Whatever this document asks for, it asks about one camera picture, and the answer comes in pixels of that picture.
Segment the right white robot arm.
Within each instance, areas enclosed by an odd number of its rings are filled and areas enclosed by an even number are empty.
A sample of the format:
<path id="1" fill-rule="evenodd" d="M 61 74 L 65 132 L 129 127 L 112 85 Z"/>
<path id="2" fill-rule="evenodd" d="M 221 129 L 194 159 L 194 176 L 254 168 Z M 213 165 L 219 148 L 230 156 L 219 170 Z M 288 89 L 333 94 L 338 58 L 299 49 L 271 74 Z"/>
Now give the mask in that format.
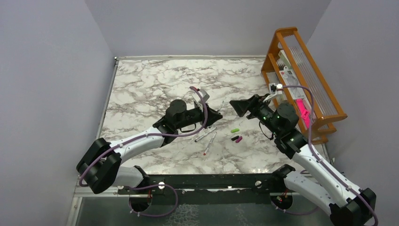
<path id="1" fill-rule="evenodd" d="M 293 190 L 323 210 L 335 226 L 363 226 L 375 216 L 376 194 L 362 189 L 319 154 L 314 145 L 296 129 L 298 115 L 289 103 L 282 103 L 274 111 L 264 97 L 231 100 L 230 105 L 239 117 L 247 112 L 248 119 L 258 119 L 273 135 L 280 152 L 308 171 L 315 182 L 294 169 L 271 179 L 279 192 Z"/>

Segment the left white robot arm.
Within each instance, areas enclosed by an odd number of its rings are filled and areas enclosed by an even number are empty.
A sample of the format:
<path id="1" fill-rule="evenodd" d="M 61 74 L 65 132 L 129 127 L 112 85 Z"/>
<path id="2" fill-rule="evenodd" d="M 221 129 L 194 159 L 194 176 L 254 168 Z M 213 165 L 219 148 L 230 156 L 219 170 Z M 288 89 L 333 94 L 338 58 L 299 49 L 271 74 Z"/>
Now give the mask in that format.
<path id="1" fill-rule="evenodd" d="M 140 167 L 124 168 L 122 163 L 143 152 L 166 146 L 177 137 L 187 136 L 182 130 L 184 127 L 200 123 L 202 128 L 207 128 L 223 117 L 209 106 L 205 109 L 199 104 L 194 106 L 188 110 L 183 100 L 174 100 L 165 115 L 146 131 L 120 141 L 95 140 L 76 166 L 85 185 L 95 194 L 111 186 L 130 186 L 139 194 L 146 191 L 145 172 Z"/>

